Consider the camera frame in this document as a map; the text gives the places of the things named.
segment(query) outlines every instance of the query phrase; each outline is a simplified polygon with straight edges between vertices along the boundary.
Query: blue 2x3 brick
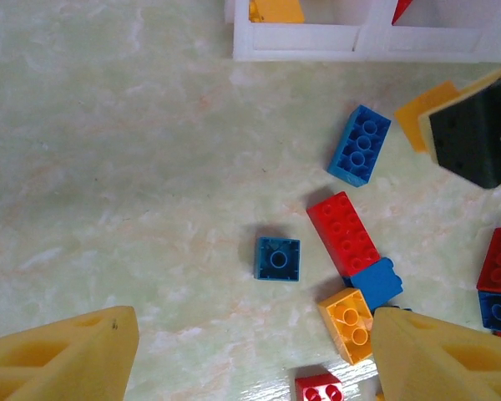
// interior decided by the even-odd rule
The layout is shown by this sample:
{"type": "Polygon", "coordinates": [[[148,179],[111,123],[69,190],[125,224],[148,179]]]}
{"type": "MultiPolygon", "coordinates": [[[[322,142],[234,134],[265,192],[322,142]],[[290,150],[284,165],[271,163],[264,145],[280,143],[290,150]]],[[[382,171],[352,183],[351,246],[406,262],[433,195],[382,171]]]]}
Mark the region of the blue 2x3 brick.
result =
{"type": "Polygon", "coordinates": [[[326,171],[356,187],[367,184],[391,123],[366,106],[358,106],[326,171]]]}
{"type": "Polygon", "coordinates": [[[254,277],[259,280],[299,281],[301,242],[263,236],[256,243],[254,277]]]}
{"type": "Polygon", "coordinates": [[[478,300],[483,316],[483,326],[501,332],[501,294],[479,291],[478,300]]]}
{"type": "Polygon", "coordinates": [[[373,313],[402,292],[402,280],[393,271],[393,262],[387,257],[373,263],[352,277],[343,277],[347,287],[358,288],[373,313]]]}

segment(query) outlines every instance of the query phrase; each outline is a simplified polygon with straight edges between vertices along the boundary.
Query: yellow lego brick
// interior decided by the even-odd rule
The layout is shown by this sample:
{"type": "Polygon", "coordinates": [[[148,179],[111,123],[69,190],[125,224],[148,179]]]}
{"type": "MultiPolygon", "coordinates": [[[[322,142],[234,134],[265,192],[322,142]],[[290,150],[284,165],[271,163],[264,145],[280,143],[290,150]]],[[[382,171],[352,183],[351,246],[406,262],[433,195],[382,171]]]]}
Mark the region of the yellow lego brick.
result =
{"type": "Polygon", "coordinates": [[[354,365],[372,355],[373,317],[360,290],[346,288],[318,306],[332,340],[346,361],[354,365]]]}
{"type": "Polygon", "coordinates": [[[114,401],[139,342],[132,307],[111,307],[0,338],[0,401],[114,401]]]}
{"type": "Polygon", "coordinates": [[[419,116],[440,104],[457,98],[459,95],[460,92],[453,83],[447,81],[418,96],[395,112],[397,122],[401,125],[404,134],[410,141],[410,145],[416,152],[427,152],[427,146],[423,141],[422,132],[419,128],[419,116]]]}
{"type": "Polygon", "coordinates": [[[253,23],[304,23],[298,0],[250,0],[249,19],[253,23]]]}
{"type": "Polygon", "coordinates": [[[420,114],[417,120],[419,123],[419,129],[421,130],[422,133],[423,142],[427,147],[427,152],[431,155],[431,158],[434,163],[438,163],[438,158],[436,156],[436,147],[434,146],[433,130],[431,128],[431,123],[430,123],[431,114],[437,113],[440,110],[446,109],[447,107],[462,102],[468,97],[476,94],[477,92],[493,84],[500,78],[501,78],[501,69],[497,69],[492,73],[482,77],[478,81],[475,81],[468,87],[462,89],[460,91],[460,96],[454,99],[450,99],[449,101],[439,104],[438,106],[435,106],[430,110],[427,110],[425,113],[420,114]]]}
{"type": "Polygon", "coordinates": [[[387,401],[501,401],[501,338],[393,307],[374,319],[387,401]]]}

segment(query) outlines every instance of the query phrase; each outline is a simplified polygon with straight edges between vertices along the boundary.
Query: blue 2x2 brick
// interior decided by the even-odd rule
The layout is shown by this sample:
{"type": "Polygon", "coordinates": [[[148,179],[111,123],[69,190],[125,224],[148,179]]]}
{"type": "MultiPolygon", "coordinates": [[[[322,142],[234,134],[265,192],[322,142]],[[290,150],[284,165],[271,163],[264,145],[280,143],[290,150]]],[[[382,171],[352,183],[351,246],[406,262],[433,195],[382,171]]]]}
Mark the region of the blue 2x2 brick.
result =
{"type": "Polygon", "coordinates": [[[478,300],[483,316],[483,326],[501,332],[501,294],[479,291],[478,300]]]}
{"type": "Polygon", "coordinates": [[[256,243],[254,277],[259,280],[299,281],[301,242],[263,236],[256,243]]]}
{"type": "Polygon", "coordinates": [[[326,171],[356,187],[367,184],[391,123],[366,106],[358,106],[326,171]]]}
{"type": "Polygon", "coordinates": [[[343,281],[346,286],[362,291],[371,312],[402,292],[402,280],[393,271],[393,262],[387,257],[352,277],[343,277],[343,281]]]}

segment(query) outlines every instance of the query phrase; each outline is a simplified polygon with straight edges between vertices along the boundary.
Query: tiled floor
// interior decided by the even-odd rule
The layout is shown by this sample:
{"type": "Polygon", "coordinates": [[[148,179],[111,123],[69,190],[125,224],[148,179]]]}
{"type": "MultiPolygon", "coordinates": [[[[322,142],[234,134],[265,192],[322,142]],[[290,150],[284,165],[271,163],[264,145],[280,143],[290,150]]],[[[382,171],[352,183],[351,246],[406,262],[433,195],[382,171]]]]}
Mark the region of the tiled floor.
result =
{"type": "Polygon", "coordinates": [[[133,305],[126,399],[285,400],[298,368],[348,367],[316,309],[342,281],[305,212],[346,190],[403,307],[480,327],[501,188],[412,152],[397,126],[369,185],[324,168],[347,116],[488,65],[233,63],[221,0],[0,2],[0,336],[133,305]],[[301,240],[301,280],[252,276],[257,234],[301,240]]]}

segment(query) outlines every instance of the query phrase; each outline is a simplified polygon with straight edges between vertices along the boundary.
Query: white toy structure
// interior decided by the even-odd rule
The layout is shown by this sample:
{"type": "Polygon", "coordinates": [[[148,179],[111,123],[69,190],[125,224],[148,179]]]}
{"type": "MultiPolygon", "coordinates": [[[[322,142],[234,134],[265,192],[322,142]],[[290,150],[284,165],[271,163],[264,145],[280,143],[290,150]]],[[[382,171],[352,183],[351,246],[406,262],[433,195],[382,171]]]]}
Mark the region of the white toy structure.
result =
{"type": "Polygon", "coordinates": [[[249,0],[225,0],[238,61],[501,63],[501,0],[300,0],[305,23],[251,23],[249,0]]]}

